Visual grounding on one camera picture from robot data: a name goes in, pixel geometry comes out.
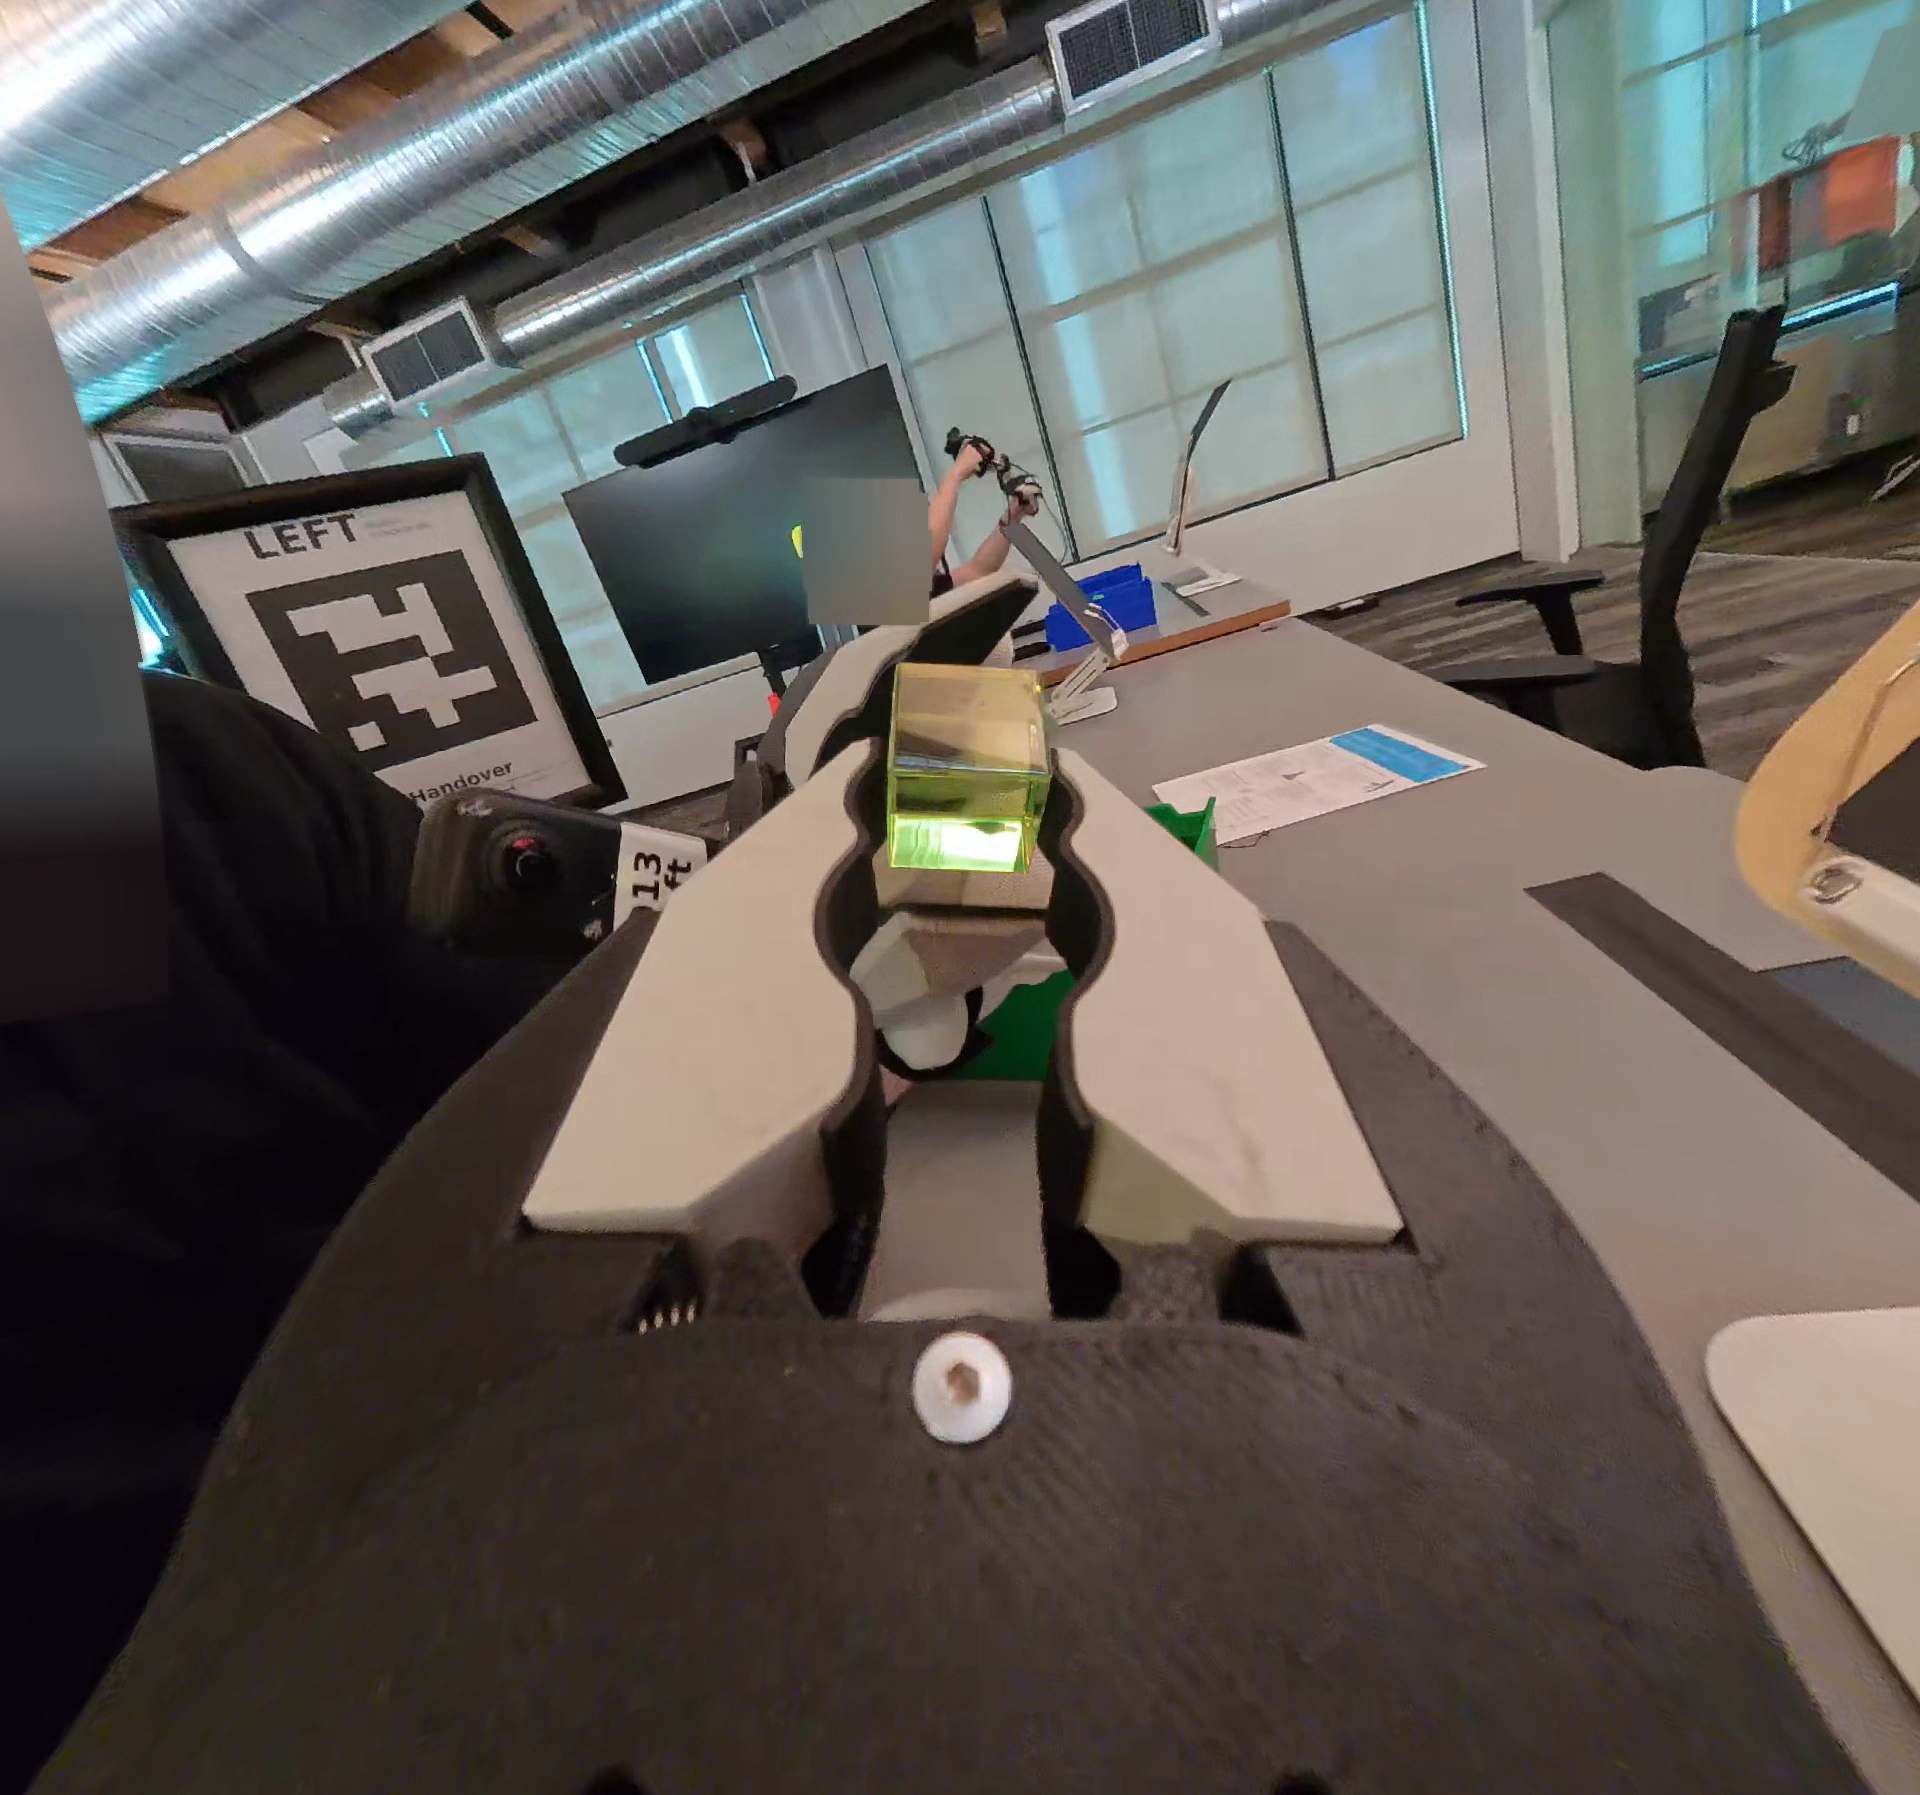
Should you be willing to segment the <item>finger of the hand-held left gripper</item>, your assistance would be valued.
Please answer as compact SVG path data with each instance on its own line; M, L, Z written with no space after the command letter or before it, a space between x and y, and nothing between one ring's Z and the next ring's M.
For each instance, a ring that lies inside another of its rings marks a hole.
M781 696L781 783L808 783L845 739L889 735L895 667L984 667L1031 614L1039 580L977 580L817 654Z
M1067 971L1067 954L1031 910L902 903L858 943L849 986L874 1006L889 1074L954 1074L991 1046L984 1020L1054 971Z

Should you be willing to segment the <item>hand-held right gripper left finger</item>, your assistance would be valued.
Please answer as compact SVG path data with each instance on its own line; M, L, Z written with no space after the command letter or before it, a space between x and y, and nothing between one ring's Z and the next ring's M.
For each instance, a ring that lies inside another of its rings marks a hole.
M681 889L519 1198L544 1236L757 1240L857 1316L882 1211L882 1068L857 954L880 933L882 739L849 739Z

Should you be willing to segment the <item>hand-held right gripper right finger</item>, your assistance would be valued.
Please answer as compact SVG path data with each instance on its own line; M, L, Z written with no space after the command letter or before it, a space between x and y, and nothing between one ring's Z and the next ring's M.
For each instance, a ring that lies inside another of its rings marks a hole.
M1237 1275L1249 1248L1407 1240L1261 910L1084 753L1054 753L1039 846L1069 971L1039 1105L1045 1316L1112 1316L1150 1248Z

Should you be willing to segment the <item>green plastic bin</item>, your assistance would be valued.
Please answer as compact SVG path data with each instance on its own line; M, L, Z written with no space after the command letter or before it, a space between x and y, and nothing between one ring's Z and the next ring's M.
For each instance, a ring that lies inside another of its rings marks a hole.
M1218 800L1198 800L1198 812L1145 805L1145 814L1218 872ZM1043 1079L1067 995L1069 966L1039 943L1010 993L977 1000L973 1046L955 1063L955 1079Z

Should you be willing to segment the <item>translucent acrylic cube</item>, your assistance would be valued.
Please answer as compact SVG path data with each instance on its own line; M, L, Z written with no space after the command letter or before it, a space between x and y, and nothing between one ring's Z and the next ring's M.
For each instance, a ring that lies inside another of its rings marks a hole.
M902 663L889 714L889 865L998 872L1039 855L1054 739L1024 667Z

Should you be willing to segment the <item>person's left forearm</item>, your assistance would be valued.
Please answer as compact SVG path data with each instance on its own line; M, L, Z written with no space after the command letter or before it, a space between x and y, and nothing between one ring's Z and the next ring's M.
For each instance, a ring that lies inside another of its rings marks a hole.
M424 940L420 812L319 729L182 675L141 675L141 701L173 923L141 1025L158 1095L397 1141L566 961Z

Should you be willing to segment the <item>large black television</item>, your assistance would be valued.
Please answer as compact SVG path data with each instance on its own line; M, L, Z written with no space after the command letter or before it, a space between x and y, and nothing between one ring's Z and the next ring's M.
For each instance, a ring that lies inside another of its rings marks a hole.
M736 439L609 462L566 513L646 684L931 614L931 488L889 367Z

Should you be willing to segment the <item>tilted board on white stand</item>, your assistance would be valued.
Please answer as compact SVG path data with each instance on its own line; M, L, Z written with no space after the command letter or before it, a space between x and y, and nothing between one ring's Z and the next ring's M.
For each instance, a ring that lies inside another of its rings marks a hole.
M1003 538L1085 633L1085 654L1045 684L1045 717L1084 725L1094 714L1112 714L1112 667L1128 654L1128 633L1084 595L1084 584L1043 550L1024 522L1003 522Z
M1164 532L1159 532L1159 550L1164 550L1159 584L1172 595L1186 595L1188 584L1207 584L1207 564L1198 573L1188 564L1188 522L1196 522L1196 506L1198 506L1198 449L1207 449L1207 428L1212 428L1218 410L1230 401L1230 392L1237 392L1237 380L1218 380L1207 392L1198 415L1186 428L1180 462L1172 462L1172 500L1164 500Z

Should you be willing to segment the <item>printed paper sheet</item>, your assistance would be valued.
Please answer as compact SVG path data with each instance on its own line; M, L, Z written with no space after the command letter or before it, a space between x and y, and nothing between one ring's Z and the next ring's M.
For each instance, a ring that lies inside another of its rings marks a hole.
M1400 800L1478 772L1484 760L1448 753L1417 729L1352 725L1317 739L1154 783L1154 805L1180 814L1212 814L1218 847L1237 847L1280 825L1303 825L1369 800Z

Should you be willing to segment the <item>blue plastic bin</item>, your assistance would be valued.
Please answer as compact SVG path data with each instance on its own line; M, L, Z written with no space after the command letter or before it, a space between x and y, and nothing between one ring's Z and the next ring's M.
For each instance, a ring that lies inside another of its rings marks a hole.
M1067 580L1067 584L1077 586L1077 602L1085 614L1096 614L1120 633L1196 624L1196 614L1180 595L1164 595L1136 563L1120 563L1120 564L1104 564L1104 573L1085 573L1085 580ZM1043 640L1045 640L1054 654L1094 645L1077 604L1067 604L1067 602L1054 602L1043 614Z

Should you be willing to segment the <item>wooden topped desk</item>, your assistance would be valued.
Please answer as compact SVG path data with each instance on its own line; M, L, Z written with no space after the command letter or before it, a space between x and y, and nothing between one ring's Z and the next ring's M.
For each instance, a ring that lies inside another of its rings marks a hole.
M1280 595L1267 595L1244 580L1237 580L1222 586L1198 586L1198 595L1186 595L1186 586L1150 580L1150 595L1154 595L1154 624L1128 631L1128 645L1112 663L1112 675L1293 617L1293 602L1280 602Z

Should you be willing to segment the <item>white air vent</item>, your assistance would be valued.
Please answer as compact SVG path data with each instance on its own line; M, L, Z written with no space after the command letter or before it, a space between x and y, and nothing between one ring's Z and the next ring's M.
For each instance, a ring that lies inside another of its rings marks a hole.
M1222 52L1218 0L1085 0L1043 34L1067 120Z
M424 410L456 382L503 371L503 347L467 292L444 299L436 309L384 326L360 347L360 367L384 410Z

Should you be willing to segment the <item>black office chair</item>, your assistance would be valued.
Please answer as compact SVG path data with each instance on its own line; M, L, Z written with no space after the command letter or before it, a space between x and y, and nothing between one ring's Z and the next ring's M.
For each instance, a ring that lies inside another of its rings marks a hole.
M1778 354L1784 307L1732 309L1715 347L1709 392L1682 462L1653 510L1634 564L1634 654L1604 663L1578 645L1577 602L1604 573L1530 573L1460 595L1458 604L1530 604L1545 654L1478 654L1433 667L1441 684L1494 701L1631 772L1702 772L1694 725L1694 654L1675 624L1700 538L1709 532L1744 428L1787 397L1793 367Z

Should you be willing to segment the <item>orange 3D printer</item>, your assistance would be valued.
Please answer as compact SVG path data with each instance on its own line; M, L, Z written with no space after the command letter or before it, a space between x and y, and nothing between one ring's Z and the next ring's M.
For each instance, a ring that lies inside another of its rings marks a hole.
M1912 129L1875 137L1754 190L1754 275L1784 283L1787 309L1909 275L1912 141Z

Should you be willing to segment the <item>spiral silver duct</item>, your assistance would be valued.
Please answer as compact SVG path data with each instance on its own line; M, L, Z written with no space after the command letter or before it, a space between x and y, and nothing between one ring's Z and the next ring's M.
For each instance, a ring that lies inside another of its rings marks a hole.
M276 120L470 0L0 0L20 248Z
M931 0L566 0L49 292L87 422L700 125Z
M857 141L755 179L747 190L683 222L664 222L646 239L510 292L482 320L482 341L491 341L496 367L537 364L596 326L658 319L683 292L769 268L840 225L880 222L932 179L973 178L1003 154L1084 129L1094 113L1154 91L1159 81L1212 73L1237 52L1284 52L1310 34L1359 30L1369 11L1391 5L1411 0L1212 0L1212 30L1196 52L1145 63L1094 94L1069 94L1061 55L998 65L984 87L924 100Z

